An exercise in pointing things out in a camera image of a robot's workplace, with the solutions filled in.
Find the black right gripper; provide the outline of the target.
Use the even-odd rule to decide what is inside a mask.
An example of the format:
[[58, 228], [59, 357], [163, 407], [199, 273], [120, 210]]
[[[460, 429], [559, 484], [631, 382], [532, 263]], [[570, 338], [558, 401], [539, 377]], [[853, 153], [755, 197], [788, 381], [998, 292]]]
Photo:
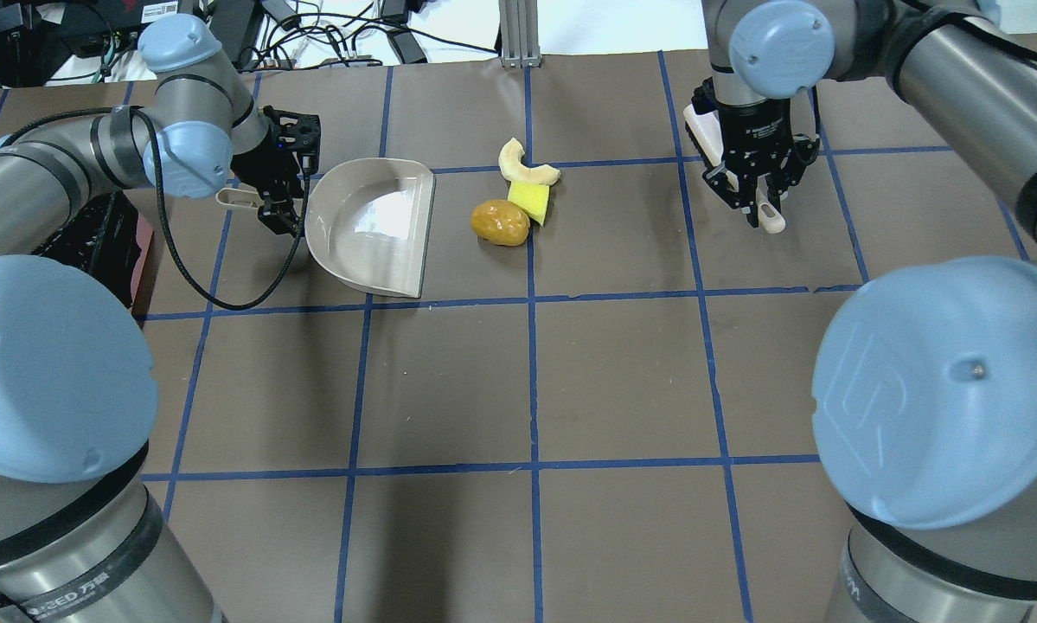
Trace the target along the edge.
[[[817, 161], [820, 118], [810, 137], [795, 133], [790, 100], [728, 106], [717, 102], [714, 80], [708, 78], [692, 94], [691, 142], [705, 165], [704, 185], [728, 208], [742, 213], [751, 228], [759, 228], [763, 200], [781, 209], [788, 190]], [[764, 194], [760, 180], [766, 182]]]

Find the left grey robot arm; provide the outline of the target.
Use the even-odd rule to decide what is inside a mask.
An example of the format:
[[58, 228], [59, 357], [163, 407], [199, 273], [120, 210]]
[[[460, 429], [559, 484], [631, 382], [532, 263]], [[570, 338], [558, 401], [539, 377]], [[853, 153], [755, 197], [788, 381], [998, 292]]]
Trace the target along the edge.
[[295, 201], [317, 167], [313, 117], [259, 109], [199, 17], [138, 41], [153, 106], [53, 115], [0, 143], [0, 620], [225, 622], [141, 481], [153, 359], [124, 301], [37, 253], [88, 202], [128, 189], [201, 200], [230, 177], [272, 232], [304, 236]]

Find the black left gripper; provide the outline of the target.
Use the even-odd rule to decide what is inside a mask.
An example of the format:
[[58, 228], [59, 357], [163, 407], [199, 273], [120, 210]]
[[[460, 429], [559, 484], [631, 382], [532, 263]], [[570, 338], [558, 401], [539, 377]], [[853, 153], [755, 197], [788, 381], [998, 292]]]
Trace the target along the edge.
[[317, 173], [323, 126], [319, 115], [262, 107], [241, 124], [252, 146], [236, 149], [231, 170], [262, 197], [259, 222], [276, 235], [302, 235], [296, 200], [304, 197], [301, 177]]

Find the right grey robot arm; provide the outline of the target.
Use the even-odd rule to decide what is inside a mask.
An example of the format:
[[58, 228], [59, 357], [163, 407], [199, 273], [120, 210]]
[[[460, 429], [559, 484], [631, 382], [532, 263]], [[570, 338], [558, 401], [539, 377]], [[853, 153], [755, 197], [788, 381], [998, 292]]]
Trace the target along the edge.
[[[1037, 51], [996, 1], [707, 1], [684, 112], [704, 181], [752, 228], [822, 149], [791, 102], [881, 78], [1037, 244]], [[1029, 622], [1037, 608], [1037, 260], [912, 264], [820, 342], [820, 465], [853, 516], [826, 622]]]

